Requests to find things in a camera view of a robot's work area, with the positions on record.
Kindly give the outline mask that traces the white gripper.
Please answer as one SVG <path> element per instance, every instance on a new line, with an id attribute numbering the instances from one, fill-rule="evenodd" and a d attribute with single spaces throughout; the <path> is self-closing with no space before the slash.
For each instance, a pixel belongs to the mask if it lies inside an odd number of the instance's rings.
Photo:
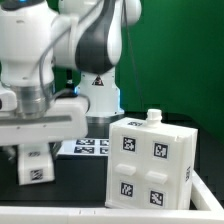
<path id="1" fill-rule="evenodd" d="M 89 102 L 83 96 L 57 99 L 46 114 L 37 119 L 0 117 L 0 146 L 48 143 L 56 157 L 62 143 L 83 138 L 88 133 L 86 112 Z"/>

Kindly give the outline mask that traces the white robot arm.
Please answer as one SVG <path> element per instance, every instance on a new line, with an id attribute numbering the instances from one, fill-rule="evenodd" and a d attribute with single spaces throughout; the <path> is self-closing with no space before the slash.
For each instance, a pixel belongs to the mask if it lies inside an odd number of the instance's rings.
<path id="1" fill-rule="evenodd" d="M 90 102 L 54 91 L 55 66 L 102 75 L 118 63 L 121 29 L 140 0 L 4 0 L 0 3 L 0 146 L 48 144 L 88 133 Z"/>

